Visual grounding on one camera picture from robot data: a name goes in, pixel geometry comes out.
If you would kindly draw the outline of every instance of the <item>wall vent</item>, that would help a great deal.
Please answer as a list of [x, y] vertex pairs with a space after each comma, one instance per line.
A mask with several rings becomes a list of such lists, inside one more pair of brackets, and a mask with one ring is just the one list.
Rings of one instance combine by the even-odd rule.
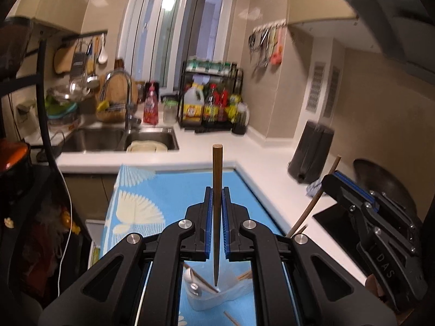
[[324, 118], [330, 118], [337, 97], [338, 82], [340, 81], [340, 70], [336, 67], [332, 69], [331, 83], [329, 85], [328, 98], [326, 99]]
[[325, 73], [325, 64], [316, 62], [314, 65], [313, 80], [311, 82], [310, 95], [308, 97], [306, 110], [316, 112], [322, 88], [323, 74]]

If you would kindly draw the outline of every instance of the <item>white spoon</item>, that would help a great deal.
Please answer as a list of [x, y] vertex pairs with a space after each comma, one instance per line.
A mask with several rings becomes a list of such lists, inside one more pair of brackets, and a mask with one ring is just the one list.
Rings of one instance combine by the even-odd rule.
[[106, 35], [103, 34], [101, 36], [101, 52], [100, 55], [98, 57], [98, 63], [99, 64], [105, 64], [107, 62], [108, 56], [107, 56], [107, 52], [104, 49], [104, 45], [106, 44]]

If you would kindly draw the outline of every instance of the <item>chopstick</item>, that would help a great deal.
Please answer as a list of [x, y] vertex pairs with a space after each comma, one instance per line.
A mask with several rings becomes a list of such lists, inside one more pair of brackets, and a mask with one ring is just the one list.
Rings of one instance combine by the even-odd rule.
[[212, 291], [219, 293], [219, 291], [214, 288], [214, 286], [212, 286], [209, 282], [207, 282], [200, 274], [198, 274], [198, 272], [196, 272], [192, 267], [190, 267], [186, 262], [184, 263], [184, 268], [188, 269], [190, 268], [192, 273], [194, 274], [194, 276], [196, 278], [198, 278], [201, 282], [203, 282], [208, 288], [210, 288]]
[[223, 146], [213, 145], [213, 276], [215, 286], [219, 278], [220, 214], [222, 201]]
[[246, 271], [237, 277], [239, 281], [243, 280], [251, 280], [252, 279], [252, 270]]
[[241, 324], [238, 323], [238, 322], [236, 321], [236, 319], [233, 318], [230, 314], [228, 314], [227, 311], [224, 311], [223, 313], [225, 314], [225, 316], [226, 316], [227, 318], [230, 319], [230, 321], [231, 321], [235, 326], [241, 326]]
[[[332, 165], [331, 169], [329, 170], [328, 174], [333, 174], [335, 172], [338, 164], [340, 163], [340, 159], [341, 159], [341, 157], [339, 155], [337, 155], [335, 162]], [[301, 224], [307, 219], [307, 217], [309, 216], [311, 211], [314, 209], [314, 206], [316, 206], [316, 203], [322, 197], [322, 195], [323, 195], [323, 189], [322, 189], [322, 187], [320, 187], [319, 191], [317, 191], [317, 193], [314, 195], [311, 202], [308, 204], [304, 213], [302, 213], [302, 215], [297, 220], [296, 224], [292, 227], [292, 229], [290, 229], [290, 232], [288, 232], [288, 234], [286, 235], [287, 238], [291, 238], [296, 233], [296, 231], [299, 229]]]
[[308, 227], [308, 224], [305, 224], [302, 228], [300, 228], [295, 235], [302, 234], [306, 227]]

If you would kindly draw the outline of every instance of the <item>white countertop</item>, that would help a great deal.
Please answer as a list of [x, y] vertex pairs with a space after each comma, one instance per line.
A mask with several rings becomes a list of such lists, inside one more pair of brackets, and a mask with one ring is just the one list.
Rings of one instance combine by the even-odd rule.
[[[95, 123], [92, 127], [101, 126]], [[306, 185], [299, 185], [287, 173], [287, 165], [294, 154], [291, 147], [263, 147], [250, 136], [232, 133], [207, 133], [196, 135], [173, 126], [180, 150], [160, 153], [63, 153], [57, 159], [63, 173], [117, 173], [121, 164], [135, 165], [149, 170], [198, 170], [212, 169], [212, 145], [223, 145], [223, 166], [236, 169], [254, 194], [284, 231], [296, 223], [310, 202]], [[332, 165], [327, 161], [326, 171]], [[343, 164], [339, 170], [347, 174]], [[313, 214], [335, 204], [324, 196], [317, 203]], [[304, 234], [323, 248], [362, 284], [365, 276], [341, 247], [311, 218]]]

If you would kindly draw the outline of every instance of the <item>stainless steel sink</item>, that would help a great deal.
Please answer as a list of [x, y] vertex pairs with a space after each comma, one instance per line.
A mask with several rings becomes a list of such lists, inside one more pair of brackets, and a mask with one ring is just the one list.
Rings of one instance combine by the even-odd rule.
[[178, 150], [177, 138], [172, 127], [141, 128], [131, 130], [121, 141], [119, 151], [126, 151], [133, 141], [157, 141], [167, 146], [168, 151]]
[[173, 128], [156, 126], [127, 133], [120, 128], [80, 128], [65, 139], [62, 152], [126, 151], [133, 141], [157, 141], [169, 151], [179, 149]]
[[62, 152], [115, 151], [123, 135], [120, 128], [80, 128], [65, 139]]

